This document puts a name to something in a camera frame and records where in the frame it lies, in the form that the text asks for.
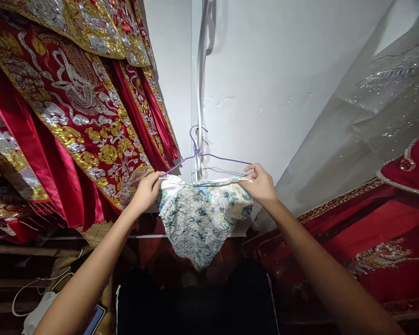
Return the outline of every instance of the person's right hand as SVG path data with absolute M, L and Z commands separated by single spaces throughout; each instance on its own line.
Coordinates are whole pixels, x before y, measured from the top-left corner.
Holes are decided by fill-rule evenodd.
M 250 171 L 247 176 L 248 181 L 238 181 L 238 184 L 245 189 L 254 200 L 263 205 L 266 201 L 277 200 L 273 179 L 260 164 L 251 164 L 244 171 Z

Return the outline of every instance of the white wall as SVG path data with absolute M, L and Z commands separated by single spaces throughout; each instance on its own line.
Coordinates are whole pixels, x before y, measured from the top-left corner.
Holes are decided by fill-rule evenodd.
M 158 84 L 183 157 L 191 154 L 191 0 L 144 0 Z M 174 171 L 191 182 L 193 161 Z
M 277 182 L 391 2 L 217 0 L 204 78 L 204 151 L 260 162 Z M 191 29 L 200 17 L 191 22 L 191 3 L 144 0 L 160 88 L 184 157 L 191 154 L 188 131 L 196 119 Z M 203 178 L 243 168 L 206 157 Z M 193 170 L 188 161 L 179 175 L 191 181 Z

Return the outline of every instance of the floral print garment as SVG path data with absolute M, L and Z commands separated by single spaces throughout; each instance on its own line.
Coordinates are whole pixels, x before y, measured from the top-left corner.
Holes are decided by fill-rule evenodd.
M 160 217 L 174 251 L 197 271 L 206 268 L 236 220 L 250 216 L 253 199 L 236 182 L 245 177 L 188 184 L 168 175 L 162 183 Z

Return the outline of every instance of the phone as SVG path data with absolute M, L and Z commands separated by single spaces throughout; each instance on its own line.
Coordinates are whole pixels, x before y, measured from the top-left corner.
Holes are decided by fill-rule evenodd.
M 84 332 L 84 335 L 93 335 L 95 333 L 105 313 L 106 310 L 104 308 L 102 308 L 99 305 L 95 306 L 95 314 L 90 320 L 90 323 L 88 324 L 88 327 Z

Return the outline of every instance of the clothes hanger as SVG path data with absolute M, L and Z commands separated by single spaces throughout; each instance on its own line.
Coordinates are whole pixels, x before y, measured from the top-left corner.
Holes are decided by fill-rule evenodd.
M 216 155 L 213 155 L 213 154 L 202 154 L 202 153 L 200 152 L 200 150 L 197 148 L 196 141 L 194 140 L 194 138 L 193 138 L 193 137 L 192 137 L 192 135 L 191 135 L 192 128 L 194 128 L 194 127 L 198 127 L 198 125 L 192 126 L 192 127 L 191 127 L 191 129 L 189 130 L 189 137 L 191 138 L 191 140 L 192 140 L 192 142 L 193 142 L 193 144 L 194 144 L 194 155 L 192 155 L 192 156 L 190 156 L 190 157 L 186 157 L 183 161 L 181 161 L 180 163 L 178 163 L 178 164 L 177 164 L 176 166 L 174 166 L 172 169 L 170 169 L 169 171 L 165 172 L 165 174 L 164 174 L 164 175 L 162 175 L 159 179 L 164 179 L 164 177 L 165 177 L 165 176 L 166 176 L 169 172 L 171 172 L 171 171 L 172 171 L 172 170 L 174 170 L 175 168 L 179 167 L 179 166 L 180 166 L 180 165 L 181 165 L 184 161 L 186 161 L 186 160 L 188 160 L 188 159 L 190 159 L 190 158 L 194 158 L 194 157 L 196 157 L 196 156 L 212 156 L 212 157 L 214 157 L 214 158 L 221 159 L 221 160 L 224 160 L 224 161 L 233 161 L 233 162 L 236 162 L 236 163 L 243 163 L 243 164 L 247 164 L 247 165 L 250 165 L 250 164 L 251 164 L 251 163 L 244 162 L 244 161 L 232 160 L 232 159 L 230 159 L 230 158 L 222 158 L 222 157 L 219 157 L 219 156 L 216 156 Z

